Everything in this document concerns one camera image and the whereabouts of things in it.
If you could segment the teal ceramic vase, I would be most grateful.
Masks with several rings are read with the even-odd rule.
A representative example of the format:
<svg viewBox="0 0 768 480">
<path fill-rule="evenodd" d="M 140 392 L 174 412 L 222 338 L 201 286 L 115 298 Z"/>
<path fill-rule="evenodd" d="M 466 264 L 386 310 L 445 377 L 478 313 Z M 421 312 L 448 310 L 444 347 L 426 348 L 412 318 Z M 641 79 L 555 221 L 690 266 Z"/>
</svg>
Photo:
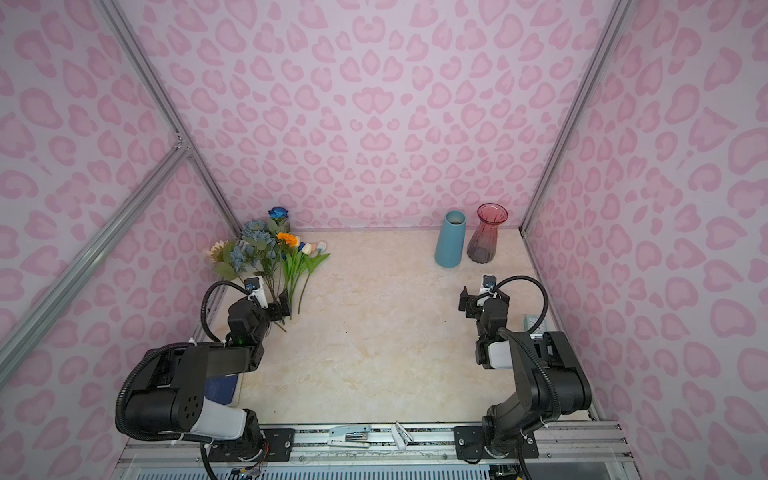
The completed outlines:
<svg viewBox="0 0 768 480">
<path fill-rule="evenodd" d="M 443 220 L 435 248 L 434 260 L 443 268 L 455 268 L 462 259 L 466 233 L 466 216 L 463 212 L 449 211 Z"/>
</svg>

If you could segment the orange carnation stem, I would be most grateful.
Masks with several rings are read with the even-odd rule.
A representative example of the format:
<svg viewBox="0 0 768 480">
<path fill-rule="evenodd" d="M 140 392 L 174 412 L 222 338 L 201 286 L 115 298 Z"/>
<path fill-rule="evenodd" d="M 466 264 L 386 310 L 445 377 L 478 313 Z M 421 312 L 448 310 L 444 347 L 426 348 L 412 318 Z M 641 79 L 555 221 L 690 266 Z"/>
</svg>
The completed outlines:
<svg viewBox="0 0 768 480">
<path fill-rule="evenodd" d="M 282 268 L 288 305 L 293 307 L 293 299 L 301 273 L 299 238 L 291 233 L 277 234 L 278 260 Z"/>
</svg>

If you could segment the dusty blue rose bouquet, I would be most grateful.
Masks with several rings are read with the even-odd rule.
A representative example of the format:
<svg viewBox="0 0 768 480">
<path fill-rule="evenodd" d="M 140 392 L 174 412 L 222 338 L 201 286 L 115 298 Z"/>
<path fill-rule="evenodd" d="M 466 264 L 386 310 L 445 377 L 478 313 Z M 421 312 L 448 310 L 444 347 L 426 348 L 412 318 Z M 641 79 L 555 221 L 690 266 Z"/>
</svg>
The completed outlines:
<svg viewBox="0 0 768 480">
<path fill-rule="evenodd" d="M 273 220 L 254 219 L 247 222 L 233 244 L 229 260 L 236 277 L 246 273 L 261 276 L 274 300 L 278 299 L 279 267 L 277 234 L 269 229 Z"/>
</svg>

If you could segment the cream sunflower stem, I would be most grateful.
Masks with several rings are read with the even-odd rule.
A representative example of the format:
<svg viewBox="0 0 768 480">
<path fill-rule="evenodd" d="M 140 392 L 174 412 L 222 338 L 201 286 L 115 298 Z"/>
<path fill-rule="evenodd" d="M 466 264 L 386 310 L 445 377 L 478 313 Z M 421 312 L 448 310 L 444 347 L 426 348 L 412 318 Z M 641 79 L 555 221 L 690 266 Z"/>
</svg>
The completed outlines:
<svg viewBox="0 0 768 480">
<path fill-rule="evenodd" d="M 217 241 L 207 251 L 213 272 L 223 280 L 233 281 L 239 277 L 232 258 L 235 246 L 236 242 L 233 240 Z"/>
</svg>

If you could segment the blue rose stem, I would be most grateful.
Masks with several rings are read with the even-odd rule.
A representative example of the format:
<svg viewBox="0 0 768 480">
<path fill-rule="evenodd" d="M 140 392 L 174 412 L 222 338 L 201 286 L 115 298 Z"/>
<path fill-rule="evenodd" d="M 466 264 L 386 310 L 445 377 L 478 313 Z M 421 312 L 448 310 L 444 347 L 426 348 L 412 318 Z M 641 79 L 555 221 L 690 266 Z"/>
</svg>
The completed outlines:
<svg viewBox="0 0 768 480">
<path fill-rule="evenodd" d="M 281 206 L 271 208 L 268 211 L 267 229 L 274 235 L 290 233 L 291 224 L 288 210 Z"/>
</svg>

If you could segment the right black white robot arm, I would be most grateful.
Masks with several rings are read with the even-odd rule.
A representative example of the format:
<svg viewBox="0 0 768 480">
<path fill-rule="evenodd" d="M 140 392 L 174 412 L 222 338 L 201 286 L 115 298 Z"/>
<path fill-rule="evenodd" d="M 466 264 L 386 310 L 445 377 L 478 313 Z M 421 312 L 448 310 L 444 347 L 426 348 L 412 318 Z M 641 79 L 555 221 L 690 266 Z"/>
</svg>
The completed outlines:
<svg viewBox="0 0 768 480">
<path fill-rule="evenodd" d="M 483 292 L 459 297 L 458 310 L 475 321 L 475 360 L 486 370 L 509 370 L 513 394 L 492 405 L 479 426 L 455 427 L 458 459 L 537 458 L 534 432 L 563 415 L 586 411 L 592 390 L 566 335 L 561 331 L 531 334 L 507 328 L 509 297 Z"/>
</svg>

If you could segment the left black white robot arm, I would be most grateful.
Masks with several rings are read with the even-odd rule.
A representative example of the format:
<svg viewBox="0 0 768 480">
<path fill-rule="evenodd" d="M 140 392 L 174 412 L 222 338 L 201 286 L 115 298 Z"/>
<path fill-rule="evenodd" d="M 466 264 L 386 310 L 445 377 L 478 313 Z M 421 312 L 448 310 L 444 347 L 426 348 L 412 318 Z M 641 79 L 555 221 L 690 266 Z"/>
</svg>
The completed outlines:
<svg viewBox="0 0 768 480">
<path fill-rule="evenodd" d="M 262 461 L 268 441 L 256 413 L 205 396 L 210 379 L 237 377 L 258 369 L 264 339 L 282 306 L 242 298 L 228 309 L 225 341 L 173 343 L 149 350 L 128 374 L 117 395 L 117 430 L 145 442 L 189 441 L 217 461 Z"/>
</svg>

